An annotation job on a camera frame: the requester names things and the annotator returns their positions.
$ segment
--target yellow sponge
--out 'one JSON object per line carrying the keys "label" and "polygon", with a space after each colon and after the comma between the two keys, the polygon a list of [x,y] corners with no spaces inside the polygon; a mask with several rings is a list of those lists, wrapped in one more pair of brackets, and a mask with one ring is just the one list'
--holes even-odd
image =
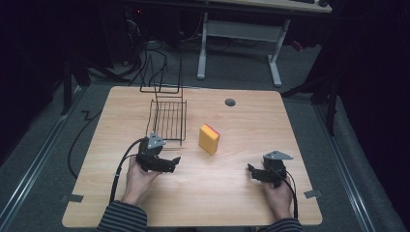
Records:
{"label": "yellow sponge", "polygon": [[213,155],[217,151],[219,141],[220,134],[207,124],[203,125],[199,130],[198,144],[209,155]]}

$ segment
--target black cable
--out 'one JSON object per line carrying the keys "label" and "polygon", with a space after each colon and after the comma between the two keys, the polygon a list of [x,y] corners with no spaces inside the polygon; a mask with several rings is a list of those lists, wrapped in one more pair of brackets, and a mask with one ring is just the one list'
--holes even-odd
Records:
{"label": "black cable", "polygon": [[141,74],[141,72],[145,69],[145,66],[147,65],[147,60],[148,60],[148,55],[147,55],[147,45],[145,45],[144,48],[144,54],[145,54],[145,60],[144,60],[144,64],[142,65],[142,67],[139,69],[139,72],[133,77],[133,79],[130,81],[129,86],[131,86],[133,84],[133,82],[136,80],[136,78]]}
{"label": "black cable", "polygon": [[118,180],[120,179],[120,173],[121,173],[121,169],[122,169],[121,167],[122,167],[124,161],[128,158],[128,153],[133,148],[133,146],[138,144],[141,140],[142,140],[142,138],[140,138],[140,139],[136,140],[135,142],[133,142],[133,144],[129,147],[129,149],[127,149],[127,152],[123,155],[123,158],[121,159],[120,164],[117,167],[117,171],[115,172],[114,181],[112,182],[112,188],[111,188],[111,195],[109,197],[109,203],[114,201],[115,191],[117,190]]}
{"label": "black cable", "polygon": [[77,136],[75,137],[75,139],[74,139],[74,141],[73,141],[73,143],[72,143],[72,146],[70,147],[69,155],[68,155],[68,157],[67,157],[67,163],[68,163],[68,165],[69,165],[70,172],[73,174],[73,176],[75,177],[75,179],[78,178],[78,175],[75,174],[75,172],[73,171],[72,164],[71,164],[71,157],[72,157],[73,147],[74,147],[76,141],[78,140],[78,138],[82,135],[82,133],[84,132],[84,130],[87,128],[87,126],[88,126],[91,122],[93,122],[93,120],[96,119],[97,116],[99,116],[103,111],[100,110],[100,112],[98,112],[96,115],[94,115],[94,116],[93,116],[92,118],[90,118],[90,119],[88,119],[88,113],[89,113],[89,111],[86,111],[86,112],[87,112],[87,115],[86,115],[86,117],[85,117],[85,120],[87,120],[88,122],[84,125],[84,127],[82,127],[81,131],[80,131],[80,132],[77,134]]}

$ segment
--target cable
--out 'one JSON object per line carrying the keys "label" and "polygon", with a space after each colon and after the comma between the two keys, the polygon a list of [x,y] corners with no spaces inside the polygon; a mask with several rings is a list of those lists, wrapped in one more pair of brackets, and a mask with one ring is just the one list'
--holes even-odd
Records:
{"label": "cable", "polygon": [[133,148],[133,146],[135,146],[136,144],[138,144],[140,141],[142,140],[142,138],[136,140],[133,142],[133,144],[129,147],[129,149],[127,149],[127,152],[123,155],[123,158],[120,161],[120,164],[117,167],[117,171],[115,172],[115,177],[114,177],[114,181],[112,182],[112,188],[111,188],[111,195],[109,197],[109,203],[114,201],[115,198],[115,191],[117,190],[117,185],[118,185],[118,180],[120,179],[120,173],[121,173],[121,169],[122,169],[122,165],[124,163],[124,161],[129,158],[128,153],[130,152],[130,150]]}
{"label": "cable", "polygon": [[91,122],[93,122],[94,119],[96,119],[97,116],[99,116],[103,111],[100,110],[100,112],[98,112],[96,115],[94,115],[91,119],[88,119],[88,114],[90,113],[90,111],[81,111],[81,112],[85,112],[85,113],[86,113],[86,116],[85,116],[85,119],[84,119],[84,120],[87,120],[88,122],[84,125],[84,127],[82,127],[81,131],[80,131],[80,132],[77,134],[77,136],[75,137],[75,139],[74,139],[74,141],[73,141],[73,143],[72,143],[72,146],[70,147],[69,155],[68,155],[68,157],[67,157],[67,163],[68,163],[68,165],[69,165],[70,172],[73,174],[73,176],[75,177],[75,179],[78,178],[78,175],[75,174],[75,172],[73,171],[72,164],[71,164],[71,157],[72,157],[73,147],[74,147],[76,141],[78,140],[78,138],[82,135],[82,133],[84,132],[84,130],[87,128],[87,126],[88,126]]}
{"label": "cable", "polygon": [[186,39],[186,40],[180,41],[180,43],[188,42],[188,41],[195,40],[196,38],[200,38],[200,37],[201,37],[201,36],[196,36],[196,35],[197,35],[198,31],[199,31],[199,28],[201,27],[201,22],[202,22],[203,16],[204,16],[204,13],[201,14],[201,17],[199,18],[198,26],[196,26],[196,30],[195,30],[195,32],[192,34],[192,36],[190,36],[190,37],[189,37],[188,39]]}

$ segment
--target desk leg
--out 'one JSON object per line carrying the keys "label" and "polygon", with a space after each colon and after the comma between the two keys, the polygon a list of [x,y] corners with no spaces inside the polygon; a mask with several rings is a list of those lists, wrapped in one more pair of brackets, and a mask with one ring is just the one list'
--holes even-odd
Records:
{"label": "desk leg", "polygon": [[202,26],[202,46],[201,53],[199,54],[198,64],[198,79],[205,78],[205,66],[206,66],[206,37],[208,33],[208,13],[204,13],[204,22]]}
{"label": "desk leg", "polygon": [[280,30],[278,36],[277,47],[275,48],[275,53],[268,56],[269,67],[271,68],[272,79],[274,80],[274,85],[277,87],[281,86],[281,80],[278,72],[277,59],[280,52],[280,48],[283,44],[284,37],[286,36],[287,28],[289,27],[290,19],[286,19],[283,23],[282,29]]}

